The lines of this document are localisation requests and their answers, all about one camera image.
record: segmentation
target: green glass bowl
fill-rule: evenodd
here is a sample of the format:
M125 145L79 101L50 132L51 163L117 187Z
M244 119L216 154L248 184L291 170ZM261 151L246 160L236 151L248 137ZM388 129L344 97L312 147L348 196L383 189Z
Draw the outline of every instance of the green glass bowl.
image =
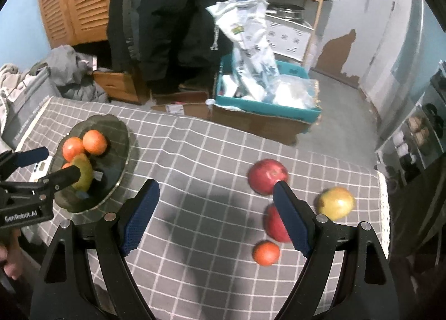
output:
M57 205L71 213L94 209L105 202L119 185L129 161L130 140L126 124L113 115L94 115L75 125L59 143L50 166L51 173L60 170L66 163L62 155L65 141L74 136L83 138L89 130L102 133L107 139L108 147L101 156L88 154L93 170L99 176L93 179L87 192L76 191L69 186L55 194L54 201Z

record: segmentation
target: teal storage bin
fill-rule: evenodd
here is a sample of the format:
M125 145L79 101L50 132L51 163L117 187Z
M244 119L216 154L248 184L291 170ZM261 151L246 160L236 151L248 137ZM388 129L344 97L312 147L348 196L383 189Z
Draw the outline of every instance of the teal storage bin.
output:
M291 76L309 79L308 73L300 65L282 61L276 62L280 74L289 74ZM321 109L319 107L312 109L300 109L276 104L266 104L264 102L249 101L242 98L220 96L218 93L220 92L221 88L222 76L230 73L232 73L232 56L229 54L224 56L220 62L220 72L216 85L215 101L220 106L235 106L247 112L286 117L288 119L308 122L309 124L316 122L321 113Z

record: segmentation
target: scalloped plate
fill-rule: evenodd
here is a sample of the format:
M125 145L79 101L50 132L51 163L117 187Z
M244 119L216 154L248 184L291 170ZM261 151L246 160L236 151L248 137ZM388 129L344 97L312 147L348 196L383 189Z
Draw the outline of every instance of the scalloped plate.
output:
M120 184L129 161L130 140L126 124L113 115L94 115L76 124L61 140L50 166L51 173L60 170L66 163L62 155L65 141L73 136L82 138L89 130L98 130L108 141L108 148L103 155L88 155L93 170L102 173L102 178L93 179L88 192L75 191L69 186L55 194L54 201L58 206L71 213L88 211L105 202Z

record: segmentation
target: human hand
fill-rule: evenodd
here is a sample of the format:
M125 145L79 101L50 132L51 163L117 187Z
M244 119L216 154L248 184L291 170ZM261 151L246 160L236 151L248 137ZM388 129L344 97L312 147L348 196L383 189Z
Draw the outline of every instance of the human hand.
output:
M6 275L13 280L17 280L23 272L23 255L19 246L20 230L18 228L11 231L9 246L6 248L0 244L0 262L6 262L3 270Z

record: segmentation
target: red fruit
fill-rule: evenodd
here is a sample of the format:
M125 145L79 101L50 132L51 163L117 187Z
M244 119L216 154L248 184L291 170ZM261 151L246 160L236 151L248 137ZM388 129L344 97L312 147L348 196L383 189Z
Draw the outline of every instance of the red fruit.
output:
M269 235L272 239L282 243L291 242L285 225L282 222L282 218L280 217L279 212L277 211L277 208L274 204L271 204L266 209L266 215L263 224L266 234Z
M248 183L252 190L262 195L271 195L274 184L288 181L288 171L274 159L256 162L248 171Z
M105 136L97 130L90 130L85 133L82 143L85 150L96 156L104 154L107 149L107 140Z
M269 240L256 244L253 249L253 259L260 266L271 266L279 260L279 257L279 246Z
M78 137L70 137L62 146L62 155L64 159L71 162L73 158L85 152L82 140Z

